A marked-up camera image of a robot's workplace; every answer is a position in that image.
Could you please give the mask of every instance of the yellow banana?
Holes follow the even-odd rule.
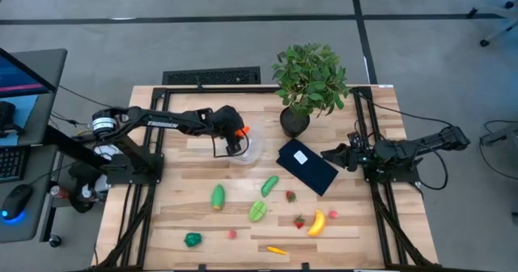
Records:
[[[274,247],[266,247],[267,250],[269,250],[270,252],[272,253],[277,253],[277,254],[281,254],[281,255],[286,255],[287,253],[282,251],[281,249],[277,249],[277,248],[274,248]]]
[[[325,226],[325,215],[321,210],[316,210],[315,223],[309,228],[308,236],[318,236]]]

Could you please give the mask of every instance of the green pepper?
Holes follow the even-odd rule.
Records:
[[[277,182],[278,176],[271,176],[261,188],[262,197],[268,196],[268,194],[270,194],[270,191],[277,184]]]
[[[185,236],[184,242],[189,248],[194,247],[202,242],[202,235],[197,232],[190,232]]]

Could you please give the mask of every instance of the plastic vegetable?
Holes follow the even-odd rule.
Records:
[[[281,255],[287,255],[286,252],[282,251],[281,249],[277,249],[275,247],[266,247],[266,249],[269,250],[272,253],[277,253],[277,254],[281,254]]]
[[[184,242],[189,248],[192,248],[202,242],[202,235],[196,232],[190,232],[185,235]]]
[[[225,189],[221,184],[218,184],[212,192],[212,208],[215,210],[222,210],[225,203]]]
[[[250,212],[248,213],[248,219],[253,222],[261,219],[266,213],[266,204],[264,202],[255,202],[250,208]]]
[[[300,229],[301,227],[304,226],[304,223],[306,222],[305,219],[302,218],[302,215],[299,215],[294,221],[293,223],[295,224],[295,226]]]
[[[318,236],[325,226],[325,215],[321,210],[316,210],[315,223],[309,228],[308,236]]]
[[[268,194],[270,194],[270,191],[277,184],[277,182],[278,176],[271,176],[261,188],[262,197],[268,196]]]
[[[228,231],[228,238],[234,240],[237,237],[237,232],[234,230]]]
[[[294,202],[297,201],[297,196],[291,191],[286,191],[286,199],[288,202]]]
[[[336,212],[335,210],[330,211],[330,212],[329,212],[329,217],[330,217],[331,219],[336,219],[336,218],[338,217],[338,212]]]

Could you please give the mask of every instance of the blue light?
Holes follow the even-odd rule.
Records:
[[[3,222],[8,224],[8,225],[16,225],[20,221],[22,221],[24,217],[25,217],[25,210],[22,211],[21,214],[19,214],[17,217],[15,217],[13,219],[3,219]]]

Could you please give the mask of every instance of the wooden tabletop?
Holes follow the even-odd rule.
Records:
[[[152,91],[153,87],[135,87],[130,104],[149,108]],[[394,88],[372,86],[372,92],[377,104],[398,109]],[[175,130],[165,131],[166,163],[163,180],[155,194],[145,269],[197,269],[199,264],[206,264],[207,269],[300,269],[303,262],[309,262],[312,269],[384,267],[372,197],[361,169],[348,172],[334,166],[338,175],[320,197],[275,163],[278,150],[289,141],[279,123],[279,114],[284,108],[281,102],[275,94],[172,95],[169,105],[172,112],[218,109],[225,104],[235,107],[246,125],[261,130],[265,147],[256,163],[240,166],[225,159],[213,159],[212,144],[207,136],[197,138]],[[363,108],[368,117],[366,105]],[[405,138],[399,114],[380,108],[376,113],[386,138]],[[318,119],[312,115],[308,129],[298,139],[319,154],[345,142],[346,135],[354,131],[355,121],[351,95],[343,110],[335,109],[330,116]],[[145,128],[134,130],[130,137],[141,143],[144,132]],[[273,175],[280,180],[270,195],[263,198],[261,187]],[[213,210],[210,204],[217,184],[223,185],[226,192],[221,211]],[[97,240],[100,261],[117,242],[126,188],[121,185],[109,192]],[[395,183],[393,189],[403,230],[426,258],[437,261],[421,195],[405,183]],[[287,190],[296,193],[296,202],[286,200]],[[266,203],[267,212],[262,220],[252,223],[248,220],[248,211],[258,200]],[[307,233],[316,209],[326,214],[335,210],[338,218],[327,218],[321,235],[309,237]],[[301,229],[292,223],[298,215],[306,219]],[[393,234],[387,229],[392,259],[397,262]],[[227,238],[230,230],[237,231],[236,239]],[[195,248],[186,247],[184,238],[188,232],[201,233],[202,243]],[[136,262],[138,239],[137,234],[130,264]],[[289,254],[270,253],[267,246]]]

